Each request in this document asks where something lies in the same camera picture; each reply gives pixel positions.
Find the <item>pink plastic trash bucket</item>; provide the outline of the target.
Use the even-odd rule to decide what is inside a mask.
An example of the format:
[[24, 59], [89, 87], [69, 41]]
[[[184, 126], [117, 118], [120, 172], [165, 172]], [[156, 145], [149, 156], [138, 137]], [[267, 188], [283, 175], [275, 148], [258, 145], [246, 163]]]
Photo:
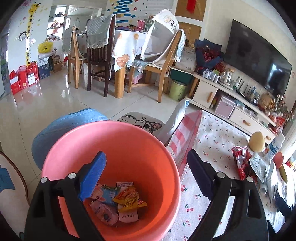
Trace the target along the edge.
[[149, 132], [120, 121], [98, 121], [79, 126], [61, 137], [46, 156], [42, 175], [65, 178], [106, 154], [100, 184], [114, 187], [132, 181], [147, 203], [138, 221], [107, 226], [93, 212], [90, 217], [106, 240], [161, 240], [173, 225], [181, 200], [180, 177], [166, 147]]

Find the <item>white electric kettle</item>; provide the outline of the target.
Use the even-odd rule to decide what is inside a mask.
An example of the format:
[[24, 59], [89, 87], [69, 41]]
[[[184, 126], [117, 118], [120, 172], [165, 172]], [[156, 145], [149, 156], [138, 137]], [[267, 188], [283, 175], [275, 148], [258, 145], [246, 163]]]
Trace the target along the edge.
[[232, 78], [233, 73], [234, 73], [234, 71], [232, 69], [227, 68], [223, 72], [223, 74], [219, 77], [218, 81], [224, 85], [230, 86], [230, 82], [231, 82], [231, 78]]

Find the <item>dark wooden chair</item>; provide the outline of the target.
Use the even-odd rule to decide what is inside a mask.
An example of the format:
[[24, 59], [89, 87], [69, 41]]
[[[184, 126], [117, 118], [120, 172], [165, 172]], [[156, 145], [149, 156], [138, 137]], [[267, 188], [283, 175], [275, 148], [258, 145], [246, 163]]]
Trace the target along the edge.
[[98, 16], [87, 21], [87, 90], [91, 90], [92, 78], [104, 81], [104, 97], [108, 95], [112, 70], [112, 51], [115, 36], [116, 15]]

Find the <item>black flat television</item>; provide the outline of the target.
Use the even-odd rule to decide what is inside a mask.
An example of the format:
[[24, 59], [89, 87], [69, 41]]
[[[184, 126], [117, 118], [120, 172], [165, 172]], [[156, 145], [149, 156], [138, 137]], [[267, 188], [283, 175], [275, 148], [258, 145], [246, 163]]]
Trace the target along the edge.
[[224, 61], [262, 85], [273, 96], [284, 95], [292, 65], [266, 39], [233, 20]]

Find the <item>red flower bouquet blue wrap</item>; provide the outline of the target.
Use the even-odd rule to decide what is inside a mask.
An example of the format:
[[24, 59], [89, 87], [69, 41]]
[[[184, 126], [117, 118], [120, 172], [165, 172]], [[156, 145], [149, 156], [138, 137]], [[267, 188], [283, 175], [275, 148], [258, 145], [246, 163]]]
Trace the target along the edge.
[[213, 69], [224, 59], [222, 46], [207, 39], [195, 40], [195, 53], [197, 67]]

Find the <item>green waste bin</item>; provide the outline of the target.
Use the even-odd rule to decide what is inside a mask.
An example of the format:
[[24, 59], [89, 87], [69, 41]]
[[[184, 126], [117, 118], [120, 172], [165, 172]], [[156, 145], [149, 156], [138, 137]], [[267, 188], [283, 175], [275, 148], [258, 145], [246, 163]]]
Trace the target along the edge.
[[169, 97], [175, 101], [181, 101], [187, 91], [187, 85], [182, 82], [172, 80]]

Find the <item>light wooden chair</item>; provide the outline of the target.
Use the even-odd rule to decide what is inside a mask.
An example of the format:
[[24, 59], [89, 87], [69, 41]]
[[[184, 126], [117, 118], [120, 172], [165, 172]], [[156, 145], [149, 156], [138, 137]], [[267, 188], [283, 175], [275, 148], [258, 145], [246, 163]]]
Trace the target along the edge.
[[70, 31], [70, 44], [68, 53], [68, 83], [71, 83], [71, 70], [73, 70], [73, 78], [75, 88], [79, 88], [79, 75], [82, 71], [83, 64], [86, 64], [86, 54], [82, 54], [79, 50], [76, 26], [73, 25]]
[[[185, 33], [182, 29], [177, 30], [170, 44], [168, 45], [165, 52], [162, 56], [159, 57], [159, 60], [152, 61], [151, 63], [132, 64], [129, 68], [129, 81], [127, 92], [131, 93], [132, 88], [136, 86], [149, 86], [152, 73], [157, 73], [159, 75], [159, 85], [158, 85], [158, 98], [157, 102], [161, 103], [163, 92], [168, 91], [168, 74], [172, 64], [177, 61], [178, 48], [180, 49], [179, 53], [182, 54], [185, 42]], [[145, 83], [142, 84], [133, 84], [133, 79], [135, 77], [135, 72], [145, 71]]]

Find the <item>light wooden chair left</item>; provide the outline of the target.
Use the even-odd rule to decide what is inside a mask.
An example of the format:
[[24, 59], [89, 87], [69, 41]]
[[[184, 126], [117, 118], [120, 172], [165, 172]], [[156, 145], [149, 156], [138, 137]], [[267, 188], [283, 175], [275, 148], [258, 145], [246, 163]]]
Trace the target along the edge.
[[86, 54], [82, 54], [79, 50], [76, 26], [73, 25], [70, 31], [70, 44], [68, 53], [68, 83], [71, 83], [71, 70], [73, 70], [73, 78], [75, 88], [79, 88], [79, 75], [82, 71], [83, 64], [86, 64]]

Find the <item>red snack wrapper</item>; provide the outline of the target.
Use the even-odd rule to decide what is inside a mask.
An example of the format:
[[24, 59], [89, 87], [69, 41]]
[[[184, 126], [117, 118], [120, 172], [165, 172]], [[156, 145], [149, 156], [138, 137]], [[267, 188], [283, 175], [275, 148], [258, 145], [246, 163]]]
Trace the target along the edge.
[[236, 165], [237, 165], [237, 171], [238, 171], [240, 180], [245, 180], [247, 177], [251, 177], [254, 183], [257, 183], [257, 176], [254, 173], [249, 163], [249, 160], [251, 159], [252, 154], [248, 150], [247, 146], [245, 147], [235, 146], [231, 150], [234, 157], [234, 161], [236, 162]]

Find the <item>dining table with orange cloth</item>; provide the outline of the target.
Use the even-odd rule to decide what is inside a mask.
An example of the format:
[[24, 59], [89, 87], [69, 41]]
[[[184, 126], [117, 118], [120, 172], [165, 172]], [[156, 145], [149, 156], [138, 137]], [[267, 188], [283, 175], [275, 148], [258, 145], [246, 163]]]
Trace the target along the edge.
[[144, 51], [147, 33], [116, 30], [112, 58], [114, 59], [114, 96], [122, 98], [125, 83], [125, 67], [130, 66], [137, 55]]

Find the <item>white tv cabinet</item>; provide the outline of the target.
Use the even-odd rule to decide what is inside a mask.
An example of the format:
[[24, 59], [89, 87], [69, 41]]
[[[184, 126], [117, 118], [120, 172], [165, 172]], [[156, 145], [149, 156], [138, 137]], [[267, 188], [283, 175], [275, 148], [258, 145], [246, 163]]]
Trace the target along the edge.
[[251, 136], [261, 132], [269, 144], [275, 137], [269, 126], [275, 123], [235, 91], [204, 78], [197, 73], [186, 96], [189, 102], [235, 126]]

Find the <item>white milk carton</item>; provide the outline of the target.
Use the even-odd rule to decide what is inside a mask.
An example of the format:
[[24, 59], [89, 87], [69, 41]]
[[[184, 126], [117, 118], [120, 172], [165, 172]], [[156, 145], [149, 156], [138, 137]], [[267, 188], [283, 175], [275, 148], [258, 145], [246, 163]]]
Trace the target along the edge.
[[264, 150], [264, 159], [266, 161], [272, 160], [275, 154], [280, 150], [284, 141], [285, 136], [283, 133], [279, 133], [278, 136], [276, 136]]

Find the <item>pink storage box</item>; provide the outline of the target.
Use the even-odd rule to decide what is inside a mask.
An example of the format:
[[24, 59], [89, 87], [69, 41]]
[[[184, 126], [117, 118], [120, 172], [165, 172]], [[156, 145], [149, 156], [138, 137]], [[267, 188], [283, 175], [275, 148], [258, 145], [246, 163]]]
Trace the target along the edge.
[[224, 118], [229, 118], [232, 114], [236, 104], [234, 101], [225, 96], [220, 96], [215, 105], [215, 113], [223, 116]]

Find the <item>cat print seat cushion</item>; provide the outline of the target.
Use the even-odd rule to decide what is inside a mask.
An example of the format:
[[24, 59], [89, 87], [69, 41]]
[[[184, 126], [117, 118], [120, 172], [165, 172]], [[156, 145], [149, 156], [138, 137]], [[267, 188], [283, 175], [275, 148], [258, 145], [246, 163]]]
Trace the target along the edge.
[[157, 135], [160, 130], [164, 127], [164, 123], [157, 118], [153, 118], [143, 113], [138, 113], [136, 111], [129, 112], [123, 115], [118, 121], [129, 123], [131, 125], [137, 126], [152, 135]]

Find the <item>white plastic bag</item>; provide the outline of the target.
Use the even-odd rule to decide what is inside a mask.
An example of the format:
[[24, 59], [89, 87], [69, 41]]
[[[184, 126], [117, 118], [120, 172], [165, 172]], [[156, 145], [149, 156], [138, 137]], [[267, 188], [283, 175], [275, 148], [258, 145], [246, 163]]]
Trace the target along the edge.
[[278, 175], [273, 161], [265, 161], [259, 153], [253, 153], [250, 166], [258, 178], [259, 192], [274, 200], [278, 187]]

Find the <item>yellow shopping bag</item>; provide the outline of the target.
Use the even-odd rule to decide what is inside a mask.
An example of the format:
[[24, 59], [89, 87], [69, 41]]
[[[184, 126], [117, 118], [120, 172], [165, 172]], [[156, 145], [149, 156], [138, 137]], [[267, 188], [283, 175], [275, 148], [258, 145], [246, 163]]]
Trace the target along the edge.
[[49, 53], [52, 51], [53, 48], [53, 42], [49, 41], [48, 39], [45, 39], [44, 42], [38, 45], [38, 52], [40, 54]]

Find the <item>yellow snack packet in bucket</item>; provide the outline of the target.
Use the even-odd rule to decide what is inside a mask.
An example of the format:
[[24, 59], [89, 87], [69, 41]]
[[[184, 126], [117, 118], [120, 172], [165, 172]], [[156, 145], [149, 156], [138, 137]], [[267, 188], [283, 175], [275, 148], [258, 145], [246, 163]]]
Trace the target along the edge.
[[134, 186], [129, 186], [119, 192], [112, 200], [120, 205], [118, 208], [119, 212], [129, 212], [147, 206], [147, 203], [140, 198]]

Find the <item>pink checkered cloth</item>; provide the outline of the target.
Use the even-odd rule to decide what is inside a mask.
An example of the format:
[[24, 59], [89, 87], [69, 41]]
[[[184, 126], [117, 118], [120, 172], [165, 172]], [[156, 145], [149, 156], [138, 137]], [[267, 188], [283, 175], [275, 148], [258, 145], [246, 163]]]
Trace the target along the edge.
[[180, 177], [187, 164], [187, 153], [195, 143], [202, 115], [202, 110], [185, 114], [166, 147], [175, 161]]

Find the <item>light wooden chair right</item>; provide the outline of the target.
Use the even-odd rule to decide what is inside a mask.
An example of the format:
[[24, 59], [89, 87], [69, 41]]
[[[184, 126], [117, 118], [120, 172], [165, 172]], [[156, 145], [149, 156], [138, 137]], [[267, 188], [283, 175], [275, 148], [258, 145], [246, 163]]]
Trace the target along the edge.
[[[162, 56], [159, 57], [159, 60], [152, 61], [151, 63], [132, 64], [129, 68], [129, 81], [127, 92], [131, 93], [132, 88], [136, 86], [149, 86], [152, 73], [157, 73], [159, 75], [159, 85], [158, 85], [158, 98], [157, 102], [161, 103], [163, 92], [168, 91], [168, 74], [172, 64], [177, 61], [178, 48], [180, 49], [179, 53], [182, 54], [185, 42], [185, 33], [182, 29], [177, 30], [170, 44], [168, 45], [165, 52]], [[142, 84], [133, 84], [133, 79], [135, 77], [135, 72], [145, 71], [145, 83]]]

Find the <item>yellow banana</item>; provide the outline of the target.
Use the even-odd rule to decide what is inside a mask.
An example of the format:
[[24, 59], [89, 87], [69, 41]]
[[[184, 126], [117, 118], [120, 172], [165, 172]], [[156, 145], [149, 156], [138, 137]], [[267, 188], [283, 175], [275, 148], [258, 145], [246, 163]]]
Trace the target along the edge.
[[284, 181], [285, 183], [287, 183], [288, 178], [287, 178], [287, 174], [286, 174], [286, 172], [285, 172], [285, 168], [284, 168], [283, 165], [281, 165], [281, 167], [279, 168], [279, 172], [280, 172], [280, 175], [281, 175], [281, 178], [283, 179], [283, 181]]

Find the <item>red gift bags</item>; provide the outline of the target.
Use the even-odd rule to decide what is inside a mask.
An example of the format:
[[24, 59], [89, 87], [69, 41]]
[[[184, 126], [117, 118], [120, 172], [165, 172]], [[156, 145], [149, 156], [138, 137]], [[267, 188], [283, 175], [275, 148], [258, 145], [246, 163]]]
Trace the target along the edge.
[[10, 86], [13, 95], [39, 81], [39, 68], [36, 61], [28, 66], [22, 65], [10, 73]]

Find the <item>red apple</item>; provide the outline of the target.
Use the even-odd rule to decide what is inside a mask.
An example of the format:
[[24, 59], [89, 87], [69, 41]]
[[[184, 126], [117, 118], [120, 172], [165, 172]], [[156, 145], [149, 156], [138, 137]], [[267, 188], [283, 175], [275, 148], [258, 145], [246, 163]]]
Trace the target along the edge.
[[273, 157], [273, 162], [275, 164], [276, 169], [280, 169], [283, 165], [284, 156], [282, 152], [277, 152]]

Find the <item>yellow round pear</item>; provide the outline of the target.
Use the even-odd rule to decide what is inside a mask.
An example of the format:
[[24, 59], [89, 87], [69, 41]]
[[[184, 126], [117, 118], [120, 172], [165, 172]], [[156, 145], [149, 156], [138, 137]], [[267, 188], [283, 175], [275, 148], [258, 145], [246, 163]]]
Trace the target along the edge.
[[265, 147], [265, 138], [261, 132], [252, 134], [248, 141], [248, 146], [253, 152], [261, 152]]

